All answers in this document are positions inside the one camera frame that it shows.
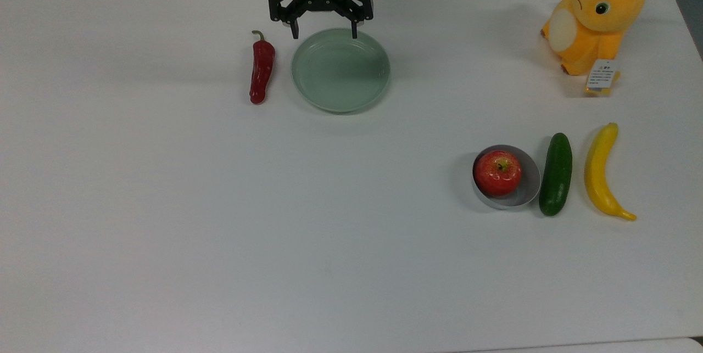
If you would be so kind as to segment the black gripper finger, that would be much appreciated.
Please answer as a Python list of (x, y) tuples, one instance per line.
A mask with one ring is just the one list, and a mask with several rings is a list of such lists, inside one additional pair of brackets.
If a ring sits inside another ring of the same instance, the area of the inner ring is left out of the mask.
[(268, 0), (270, 19), (288, 25), (292, 38), (299, 39), (299, 25), (297, 20), (308, 10), (307, 0), (291, 0), (288, 5), (283, 5), (284, 0)]
[(357, 40), (358, 27), (374, 17), (373, 0), (336, 0), (336, 13), (350, 22), (351, 38)]

